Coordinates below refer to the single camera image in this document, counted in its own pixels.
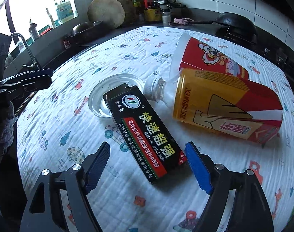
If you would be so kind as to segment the yellow sauce tin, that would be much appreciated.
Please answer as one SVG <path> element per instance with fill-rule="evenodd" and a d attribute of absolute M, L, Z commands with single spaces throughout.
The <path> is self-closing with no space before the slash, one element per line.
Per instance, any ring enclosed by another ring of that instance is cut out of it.
<path fill-rule="evenodd" d="M 161 9 L 148 8 L 144 10 L 145 20 L 147 22 L 157 22 L 162 20 Z"/>

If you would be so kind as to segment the white plastic lid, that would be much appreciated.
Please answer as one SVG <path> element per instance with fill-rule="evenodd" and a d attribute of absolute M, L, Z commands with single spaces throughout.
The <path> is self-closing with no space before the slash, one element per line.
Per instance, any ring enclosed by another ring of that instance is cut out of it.
<path fill-rule="evenodd" d="M 142 92 L 143 81 L 136 75 L 122 73 L 112 75 L 99 82 L 90 92 L 88 106 L 92 113 L 100 118 L 110 118 L 111 112 L 106 101 L 126 91 L 126 88 L 137 86 Z"/>

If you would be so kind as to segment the pink dish cloth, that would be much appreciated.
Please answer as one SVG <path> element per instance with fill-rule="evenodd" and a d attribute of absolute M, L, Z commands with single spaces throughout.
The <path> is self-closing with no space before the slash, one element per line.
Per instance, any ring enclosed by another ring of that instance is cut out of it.
<path fill-rule="evenodd" d="M 177 25 L 191 25 L 194 22 L 193 19 L 190 18 L 175 18 L 174 24 Z"/>

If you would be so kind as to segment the detergent bottle on windowsill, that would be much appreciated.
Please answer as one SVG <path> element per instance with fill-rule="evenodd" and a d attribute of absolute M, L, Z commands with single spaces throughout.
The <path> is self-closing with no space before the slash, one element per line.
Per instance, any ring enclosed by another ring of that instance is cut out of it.
<path fill-rule="evenodd" d="M 55 6 L 57 20 L 60 25 L 74 18 L 74 12 L 69 0 L 60 0 Z"/>

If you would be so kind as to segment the steel bowl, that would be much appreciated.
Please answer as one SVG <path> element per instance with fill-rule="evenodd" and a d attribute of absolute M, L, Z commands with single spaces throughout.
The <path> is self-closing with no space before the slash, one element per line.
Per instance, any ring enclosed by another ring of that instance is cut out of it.
<path fill-rule="evenodd" d="M 102 21 L 84 22 L 73 28 L 72 34 L 65 37 L 70 44 L 89 43 L 104 33 L 104 24 Z"/>

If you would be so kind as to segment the black gas stove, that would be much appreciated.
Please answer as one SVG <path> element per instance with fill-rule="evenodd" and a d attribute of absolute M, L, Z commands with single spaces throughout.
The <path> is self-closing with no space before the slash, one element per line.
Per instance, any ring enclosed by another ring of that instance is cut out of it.
<path fill-rule="evenodd" d="M 288 78 L 289 83 L 294 87 L 294 51 L 290 48 L 283 49 L 275 45 L 266 46 L 260 44 L 256 46 L 255 50 L 261 57 L 280 68 Z"/>

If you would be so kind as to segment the chrome sink faucet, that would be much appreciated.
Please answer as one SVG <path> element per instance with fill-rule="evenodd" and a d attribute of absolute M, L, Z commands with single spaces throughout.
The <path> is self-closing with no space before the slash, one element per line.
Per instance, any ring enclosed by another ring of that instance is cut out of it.
<path fill-rule="evenodd" d="M 31 52 L 30 48 L 29 48 L 29 45 L 27 44 L 25 38 L 23 37 L 22 34 L 18 33 L 18 32 L 13 32 L 12 34 L 10 34 L 10 37 L 11 38 L 14 38 L 14 37 L 19 37 L 22 42 L 23 42 L 23 45 L 25 47 L 25 50 L 27 51 L 30 59 L 31 59 L 31 64 L 28 66 L 26 64 L 23 64 L 22 66 L 26 69 L 28 69 L 29 71 L 36 71 L 36 70 L 40 70 L 41 69 L 41 66 L 39 64 L 39 62 L 37 61 L 36 57 L 33 55 L 33 53 Z"/>

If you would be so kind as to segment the yellow red labelled bottle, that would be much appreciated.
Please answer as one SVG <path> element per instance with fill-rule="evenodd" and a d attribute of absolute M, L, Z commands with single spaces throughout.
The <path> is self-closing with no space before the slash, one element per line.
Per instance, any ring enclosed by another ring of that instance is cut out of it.
<path fill-rule="evenodd" d="M 204 70 L 183 68 L 169 80 L 150 76 L 143 94 L 162 101 L 180 122 L 257 143 L 279 132 L 284 114 L 269 87 Z"/>

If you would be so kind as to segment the red cartoon plastic cup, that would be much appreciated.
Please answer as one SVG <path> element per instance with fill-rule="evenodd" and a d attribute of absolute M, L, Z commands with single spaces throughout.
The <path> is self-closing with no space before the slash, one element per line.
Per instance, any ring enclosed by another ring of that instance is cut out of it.
<path fill-rule="evenodd" d="M 246 80 L 249 78 L 248 71 L 233 59 L 187 32 L 182 33 L 173 54 L 170 78 L 183 68 L 218 72 Z"/>

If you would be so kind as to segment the black glue box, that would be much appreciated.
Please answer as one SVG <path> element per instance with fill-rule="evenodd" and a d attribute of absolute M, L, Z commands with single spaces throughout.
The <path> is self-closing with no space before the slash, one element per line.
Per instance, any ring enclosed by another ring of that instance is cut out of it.
<path fill-rule="evenodd" d="M 106 101 L 112 118 L 137 164 L 153 184 L 187 158 L 137 86 Z"/>

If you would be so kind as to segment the round wooden chopping block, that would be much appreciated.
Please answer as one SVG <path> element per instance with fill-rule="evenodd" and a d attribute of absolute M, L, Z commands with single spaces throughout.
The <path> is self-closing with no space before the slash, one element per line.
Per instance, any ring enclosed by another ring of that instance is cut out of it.
<path fill-rule="evenodd" d="M 89 21 L 102 21 L 115 29 L 136 21 L 136 9 L 131 0 L 93 0 L 87 10 Z"/>

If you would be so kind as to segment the black wok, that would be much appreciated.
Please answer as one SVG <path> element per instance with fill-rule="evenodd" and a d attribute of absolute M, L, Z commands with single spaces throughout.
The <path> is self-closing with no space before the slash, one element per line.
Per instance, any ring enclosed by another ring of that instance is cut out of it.
<path fill-rule="evenodd" d="M 199 20 L 191 25 L 217 25 L 215 36 L 231 40 L 233 42 L 241 42 L 247 44 L 257 44 L 258 33 L 255 25 L 248 18 L 234 14 L 234 13 L 221 13 L 214 20 Z M 169 22 L 171 26 L 177 26 L 174 22 Z"/>

